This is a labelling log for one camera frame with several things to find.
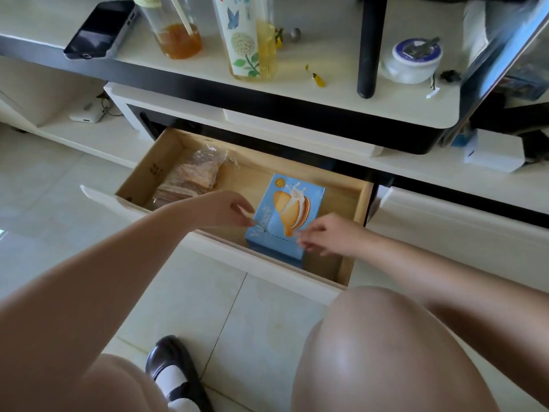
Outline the person's left hand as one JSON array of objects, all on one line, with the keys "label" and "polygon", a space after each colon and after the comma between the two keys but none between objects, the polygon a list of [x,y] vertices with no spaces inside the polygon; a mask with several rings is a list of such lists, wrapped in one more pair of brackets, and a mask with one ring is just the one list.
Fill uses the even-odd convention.
[{"label": "person's left hand", "polygon": [[241,194],[233,191],[214,191],[184,200],[181,210],[188,219],[190,229],[237,227],[231,225],[230,219],[232,195]]}]

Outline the person's right hand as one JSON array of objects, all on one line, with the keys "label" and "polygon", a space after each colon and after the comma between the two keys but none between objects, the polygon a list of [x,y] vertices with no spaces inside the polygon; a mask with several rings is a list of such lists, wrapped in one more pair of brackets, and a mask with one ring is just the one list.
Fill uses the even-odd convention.
[{"label": "person's right hand", "polygon": [[321,255],[337,254],[356,257],[367,241],[369,232],[355,221],[336,213],[321,216],[299,231],[298,244]]}]

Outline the blue biscuit box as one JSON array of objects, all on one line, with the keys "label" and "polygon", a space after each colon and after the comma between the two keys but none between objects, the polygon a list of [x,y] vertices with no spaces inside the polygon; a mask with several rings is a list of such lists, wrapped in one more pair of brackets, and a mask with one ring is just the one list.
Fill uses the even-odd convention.
[{"label": "blue biscuit box", "polygon": [[247,229],[248,247],[262,255],[301,269],[304,249],[298,231],[317,218],[325,188],[281,173],[272,176]]}]

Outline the person's left forearm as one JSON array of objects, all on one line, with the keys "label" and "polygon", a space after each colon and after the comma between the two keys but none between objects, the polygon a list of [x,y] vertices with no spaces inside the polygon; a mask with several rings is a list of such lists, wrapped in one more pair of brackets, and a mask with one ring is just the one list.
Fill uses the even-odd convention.
[{"label": "person's left forearm", "polygon": [[0,302],[3,412],[64,406],[184,236],[171,205],[61,263]]}]

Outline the person's right forearm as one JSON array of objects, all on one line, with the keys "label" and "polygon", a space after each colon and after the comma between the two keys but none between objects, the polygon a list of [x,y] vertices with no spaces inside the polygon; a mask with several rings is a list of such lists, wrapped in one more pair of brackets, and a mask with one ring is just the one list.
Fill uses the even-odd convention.
[{"label": "person's right forearm", "polygon": [[548,293],[364,229],[351,248],[549,409]]}]

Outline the open wooden drawer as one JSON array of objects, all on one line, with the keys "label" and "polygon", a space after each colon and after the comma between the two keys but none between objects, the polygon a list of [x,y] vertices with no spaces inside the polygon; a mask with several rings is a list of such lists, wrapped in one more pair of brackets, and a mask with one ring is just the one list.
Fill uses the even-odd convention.
[{"label": "open wooden drawer", "polygon": [[[115,193],[84,185],[81,191],[90,200],[135,222],[150,214],[153,193],[177,161],[190,158],[201,146],[211,145],[228,151],[228,161],[218,172],[215,189],[238,192],[257,208],[272,176],[281,173],[325,188],[319,215],[337,213],[361,225],[366,222],[373,184],[350,177],[363,170],[360,166],[256,138],[225,139],[228,137],[211,138],[169,128]],[[353,258],[307,253],[303,268],[294,267],[251,249],[244,228],[198,230],[190,233],[182,246],[324,305],[330,305],[347,289],[354,264]]]}]

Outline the person's right leg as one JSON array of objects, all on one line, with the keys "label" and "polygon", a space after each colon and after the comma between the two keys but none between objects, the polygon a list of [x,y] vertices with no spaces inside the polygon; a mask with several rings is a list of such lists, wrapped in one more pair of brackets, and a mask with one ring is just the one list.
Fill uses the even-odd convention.
[{"label": "person's right leg", "polygon": [[457,340],[396,291],[340,293],[305,341],[291,412],[499,412]]}]

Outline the white tv cabinet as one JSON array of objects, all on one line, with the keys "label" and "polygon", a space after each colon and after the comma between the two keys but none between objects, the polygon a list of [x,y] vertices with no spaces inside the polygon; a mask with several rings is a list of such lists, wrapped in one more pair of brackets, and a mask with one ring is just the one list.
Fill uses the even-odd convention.
[{"label": "white tv cabinet", "polygon": [[[67,60],[63,50],[104,0],[0,0],[0,55],[109,81],[158,124],[226,142],[256,138],[363,168],[350,177],[373,184],[366,227],[382,235],[549,292],[549,173],[510,175],[463,163],[452,148],[432,149],[458,121],[458,88],[424,99],[428,83],[398,87],[378,80],[375,97],[355,93],[362,11],[355,0],[273,0],[275,27],[300,27],[303,41],[278,51],[270,82],[234,80],[212,0],[193,0],[202,52],[176,62],[161,54],[145,21],[104,60]],[[326,82],[318,88],[305,65]],[[99,145],[65,144],[109,160],[131,142],[103,133]],[[153,146],[147,139],[141,160]],[[530,191],[516,179],[542,177]]]}]

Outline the black leather shoe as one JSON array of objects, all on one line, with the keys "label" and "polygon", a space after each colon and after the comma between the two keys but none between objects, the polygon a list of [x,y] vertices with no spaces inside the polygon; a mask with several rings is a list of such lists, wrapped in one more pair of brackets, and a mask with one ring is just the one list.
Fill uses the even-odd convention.
[{"label": "black leather shoe", "polygon": [[156,342],[148,354],[145,372],[154,381],[160,369],[169,365],[176,365],[183,371],[183,374],[193,386],[194,399],[198,403],[201,412],[215,412],[209,395],[202,385],[191,354],[181,339],[174,335],[165,336]]}]

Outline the floral bottle with yellow liquid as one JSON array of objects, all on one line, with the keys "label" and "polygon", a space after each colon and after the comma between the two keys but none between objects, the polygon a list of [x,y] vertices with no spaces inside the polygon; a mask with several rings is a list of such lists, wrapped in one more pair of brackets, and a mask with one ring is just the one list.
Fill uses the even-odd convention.
[{"label": "floral bottle with yellow liquid", "polygon": [[241,81],[269,81],[277,70],[273,0],[212,0],[229,72]]}]

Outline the white sock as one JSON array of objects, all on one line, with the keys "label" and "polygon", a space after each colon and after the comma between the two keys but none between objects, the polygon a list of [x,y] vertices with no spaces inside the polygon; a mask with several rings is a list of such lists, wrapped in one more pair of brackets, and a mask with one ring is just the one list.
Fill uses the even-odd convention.
[{"label": "white sock", "polygon": [[154,381],[168,402],[168,412],[201,412],[194,399],[193,386],[178,366],[160,369]]}]

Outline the small white box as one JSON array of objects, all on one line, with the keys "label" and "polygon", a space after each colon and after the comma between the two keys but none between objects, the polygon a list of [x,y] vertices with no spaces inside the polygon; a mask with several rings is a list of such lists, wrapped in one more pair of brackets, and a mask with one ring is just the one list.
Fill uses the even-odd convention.
[{"label": "small white box", "polygon": [[512,173],[526,163],[523,139],[476,129],[464,147],[463,162],[503,173]]}]

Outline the black smartphone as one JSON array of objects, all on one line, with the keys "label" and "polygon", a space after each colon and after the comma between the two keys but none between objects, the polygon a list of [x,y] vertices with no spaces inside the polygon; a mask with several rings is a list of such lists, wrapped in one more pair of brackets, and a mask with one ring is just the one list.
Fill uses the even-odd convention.
[{"label": "black smartphone", "polygon": [[65,58],[94,60],[113,56],[139,12],[133,0],[100,2],[65,47]]}]

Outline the black flat screen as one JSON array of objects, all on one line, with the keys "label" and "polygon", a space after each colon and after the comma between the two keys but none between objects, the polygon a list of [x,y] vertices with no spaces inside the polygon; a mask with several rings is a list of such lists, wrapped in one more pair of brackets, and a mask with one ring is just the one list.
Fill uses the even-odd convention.
[{"label": "black flat screen", "polygon": [[459,118],[444,131],[447,146],[469,122],[528,46],[549,24],[549,0],[472,0],[463,18],[468,66],[462,73]]}]

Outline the blue printed box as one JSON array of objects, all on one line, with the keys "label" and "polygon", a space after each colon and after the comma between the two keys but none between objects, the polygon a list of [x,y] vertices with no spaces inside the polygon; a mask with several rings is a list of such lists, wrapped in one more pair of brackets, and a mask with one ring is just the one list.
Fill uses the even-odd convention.
[{"label": "blue printed box", "polygon": [[539,100],[549,90],[549,68],[531,64],[513,68],[500,79],[495,90],[511,98]]}]

